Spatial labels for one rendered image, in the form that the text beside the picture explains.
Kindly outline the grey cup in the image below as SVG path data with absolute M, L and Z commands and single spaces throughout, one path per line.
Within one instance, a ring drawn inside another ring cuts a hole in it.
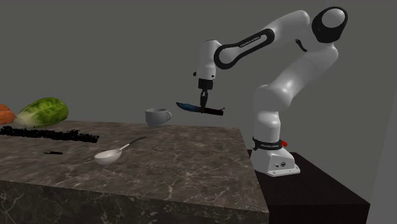
M 172 113 L 164 108 L 151 108 L 145 111 L 145 119 L 149 127 L 163 127 L 171 118 Z

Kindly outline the blue-bladed black-handled knife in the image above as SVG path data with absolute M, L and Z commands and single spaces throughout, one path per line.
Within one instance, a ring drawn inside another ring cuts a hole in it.
M 180 102 L 177 102 L 176 105 L 185 111 L 194 112 L 194 113 L 205 113 L 209 115 L 218 115 L 218 116 L 223 116 L 224 114 L 223 111 L 224 108 L 223 109 L 202 108 L 201 106 L 194 106 L 191 104 L 180 103 Z

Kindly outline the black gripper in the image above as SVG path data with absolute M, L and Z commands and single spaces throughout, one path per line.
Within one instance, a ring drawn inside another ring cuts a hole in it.
M 213 80 L 207 79 L 198 79 L 198 88 L 202 89 L 200 94 L 200 112 L 204 113 L 206 109 L 207 99 L 208 99 L 208 90 L 212 90 L 213 88 Z

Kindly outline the orange carrot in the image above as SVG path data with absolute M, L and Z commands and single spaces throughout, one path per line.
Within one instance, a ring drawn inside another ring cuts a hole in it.
M 0 104 L 0 125 L 12 123 L 15 119 L 15 114 L 4 104 Z

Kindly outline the black rough strip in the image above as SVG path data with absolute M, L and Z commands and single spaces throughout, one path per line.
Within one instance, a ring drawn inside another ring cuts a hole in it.
M 57 141 L 80 141 L 86 143 L 97 143 L 100 136 L 80 133 L 79 130 L 72 129 L 65 132 L 56 130 L 27 130 L 15 129 L 11 126 L 4 126 L 0 128 L 0 135 L 15 136 L 15 137 L 29 137 L 29 138 L 46 138 Z

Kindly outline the green cabbage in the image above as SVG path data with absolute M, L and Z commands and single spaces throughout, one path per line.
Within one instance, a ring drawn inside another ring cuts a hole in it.
M 38 129 L 64 121 L 69 115 L 68 107 L 54 97 L 38 99 L 24 107 L 13 123 L 22 129 Z

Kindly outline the dark robot stand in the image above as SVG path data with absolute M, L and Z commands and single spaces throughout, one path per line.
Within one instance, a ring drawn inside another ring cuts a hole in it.
M 296 152 L 299 174 L 257 172 L 269 224 L 366 224 L 370 203 Z

